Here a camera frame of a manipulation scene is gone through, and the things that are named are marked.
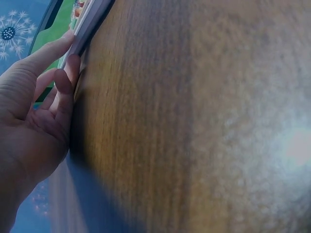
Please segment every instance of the skin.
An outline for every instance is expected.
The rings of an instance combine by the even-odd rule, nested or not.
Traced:
[[[64,69],[44,71],[73,40],[68,31],[0,76],[0,232],[10,231],[19,205],[67,154],[80,58],[72,55]],[[34,110],[52,81],[55,87]]]

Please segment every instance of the brown wooden panel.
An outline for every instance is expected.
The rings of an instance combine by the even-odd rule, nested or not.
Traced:
[[[116,0],[71,152],[147,232],[310,230],[311,1]]]

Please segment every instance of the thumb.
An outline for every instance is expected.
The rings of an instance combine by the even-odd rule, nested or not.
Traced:
[[[14,63],[0,76],[0,117],[3,112],[24,120],[30,109],[37,77],[63,56],[74,40],[72,30],[32,55]]]

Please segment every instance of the fingernail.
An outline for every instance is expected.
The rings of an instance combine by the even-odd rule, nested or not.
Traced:
[[[72,29],[69,29],[67,32],[65,32],[62,36],[62,38],[66,39],[66,40],[72,40],[74,37],[74,33]]]

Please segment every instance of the dandelion illustration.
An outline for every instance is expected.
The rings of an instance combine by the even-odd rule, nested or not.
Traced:
[[[31,45],[37,27],[24,11],[12,10],[7,16],[0,16],[0,61],[11,54],[19,59],[25,47]]]

